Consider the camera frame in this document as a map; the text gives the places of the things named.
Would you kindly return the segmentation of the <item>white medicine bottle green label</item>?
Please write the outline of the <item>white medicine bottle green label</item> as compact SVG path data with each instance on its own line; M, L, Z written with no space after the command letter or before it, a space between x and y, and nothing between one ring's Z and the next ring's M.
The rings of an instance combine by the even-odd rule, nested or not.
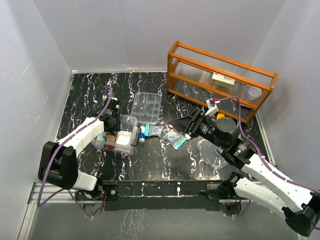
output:
M99 149L102 149L104 147L106 141L107 141L107 135L104 132L104 133L100 134L96 139L97 147Z

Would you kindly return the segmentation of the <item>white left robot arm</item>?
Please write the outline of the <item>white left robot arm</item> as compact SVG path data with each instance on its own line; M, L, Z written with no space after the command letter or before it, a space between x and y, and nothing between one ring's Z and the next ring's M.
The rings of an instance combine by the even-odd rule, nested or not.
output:
M38 179L64 190L84 190L93 200L103 195L98 178L78 169L78 157L97 136L118 132L120 102L116 98L107 101L100 112L93 112L73 132L57 142L44 144L38 169Z

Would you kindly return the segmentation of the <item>brown syrup bottle orange cap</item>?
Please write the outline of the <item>brown syrup bottle orange cap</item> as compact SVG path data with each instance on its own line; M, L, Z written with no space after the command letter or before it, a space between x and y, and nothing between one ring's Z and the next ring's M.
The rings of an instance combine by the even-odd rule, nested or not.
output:
M106 136L106 143L108 145L111 145L113 146L116 142L116 134L115 133L109 133L107 136Z

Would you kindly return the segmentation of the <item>white gauze dressing packet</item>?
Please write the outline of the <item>white gauze dressing packet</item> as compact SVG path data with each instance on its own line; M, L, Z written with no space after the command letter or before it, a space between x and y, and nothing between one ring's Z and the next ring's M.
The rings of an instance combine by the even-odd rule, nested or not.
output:
M132 133L129 131L118 131L116 135L115 144L121 146L127 146L131 144Z

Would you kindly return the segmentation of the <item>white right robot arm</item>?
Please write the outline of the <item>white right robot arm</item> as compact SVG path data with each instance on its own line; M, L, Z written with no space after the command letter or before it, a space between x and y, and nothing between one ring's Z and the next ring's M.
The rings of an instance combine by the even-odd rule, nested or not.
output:
M265 160L249 140L241 136L241 126L230 117L212 121L197 108L191 114L170 122L191 138L201 136L220 148L220 155L232 166L254 177L251 182L232 172L215 192L226 197L245 198L276 213L297 234L308 237L320 220L320 192L295 183Z

